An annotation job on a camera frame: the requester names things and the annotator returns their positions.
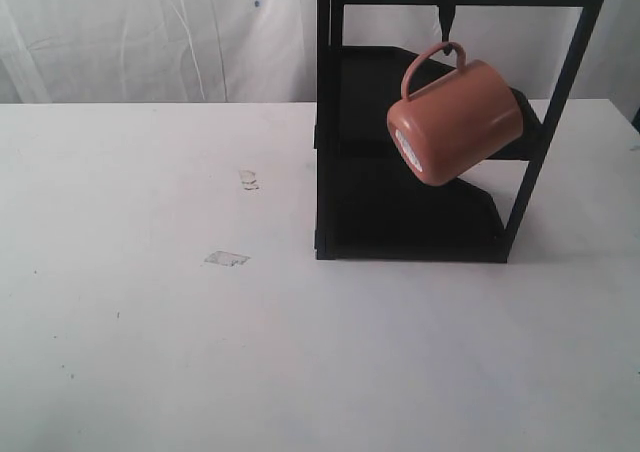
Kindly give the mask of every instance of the mug rack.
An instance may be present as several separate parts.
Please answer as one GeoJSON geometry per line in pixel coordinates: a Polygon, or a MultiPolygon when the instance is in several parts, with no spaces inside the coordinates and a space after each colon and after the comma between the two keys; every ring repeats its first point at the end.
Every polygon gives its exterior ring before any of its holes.
{"type": "MultiPolygon", "coordinates": [[[[318,0],[316,257],[507,262],[604,0],[318,0]],[[462,179],[429,187],[405,165],[387,132],[387,110],[416,54],[395,47],[343,45],[345,5],[431,5],[443,36],[455,6],[581,8],[546,116],[513,90],[524,133],[490,159],[527,161],[504,225],[491,195],[462,179]]],[[[414,86],[451,67],[433,60],[414,86]]]]}

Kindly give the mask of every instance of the orange mug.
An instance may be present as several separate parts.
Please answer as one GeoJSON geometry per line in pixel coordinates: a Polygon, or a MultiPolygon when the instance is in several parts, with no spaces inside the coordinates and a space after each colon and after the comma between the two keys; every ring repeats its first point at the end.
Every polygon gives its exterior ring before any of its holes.
{"type": "Polygon", "coordinates": [[[446,184],[522,135],[522,112],[509,86],[485,62],[467,64],[464,49],[455,42],[437,44],[416,58],[401,93],[387,126],[405,162],[425,184],[446,184]],[[457,54],[457,69],[409,94],[418,67],[449,44],[457,54]]]}

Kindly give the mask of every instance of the white table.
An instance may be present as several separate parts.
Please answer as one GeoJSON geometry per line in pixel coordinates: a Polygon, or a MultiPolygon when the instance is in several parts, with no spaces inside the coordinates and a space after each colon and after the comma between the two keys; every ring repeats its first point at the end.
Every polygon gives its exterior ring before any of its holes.
{"type": "MultiPolygon", "coordinates": [[[[569,103],[507,266],[315,261],[314,118],[0,107],[0,450],[636,452],[640,136],[615,108],[569,103]]],[[[468,176],[504,214],[522,170],[468,176]]]]}

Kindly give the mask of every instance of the shelf tier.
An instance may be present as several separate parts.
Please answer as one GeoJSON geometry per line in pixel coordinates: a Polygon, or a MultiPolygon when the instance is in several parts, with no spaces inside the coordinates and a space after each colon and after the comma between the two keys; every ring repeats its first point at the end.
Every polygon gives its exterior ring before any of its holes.
{"type": "Polygon", "coordinates": [[[487,192],[461,179],[424,185],[399,154],[335,166],[334,244],[319,258],[506,262],[487,192]]]}
{"type": "MultiPolygon", "coordinates": [[[[349,158],[398,155],[387,131],[387,111],[400,100],[400,83],[416,54],[396,47],[343,47],[340,95],[339,153],[349,158]]],[[[421,88],[453,70],[428,60],[416,72],[421,88]]],[[[512,89],[524,117],[524,133],[491,159],[529,160],[538,143],[540,121],[529,101],[512,89]]]]}

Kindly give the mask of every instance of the white fabric curtain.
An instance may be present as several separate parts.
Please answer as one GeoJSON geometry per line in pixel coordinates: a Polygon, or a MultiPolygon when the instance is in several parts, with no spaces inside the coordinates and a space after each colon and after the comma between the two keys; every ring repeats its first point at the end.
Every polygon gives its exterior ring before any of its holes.
{"type": "MultiPolygon", "coordinates": [[[[2,102],[279,102],[315,97],[315,0],[0,0],[2,102]]],[[[607,0],[574,88],[640,105],[637,0],[607,0]]],[[[577,21],[564,9],[459,8],[452,38],[548,97],[577,21]]],[[[349,6],[345,43],[419,52],[433,7],[349,6]]]]}

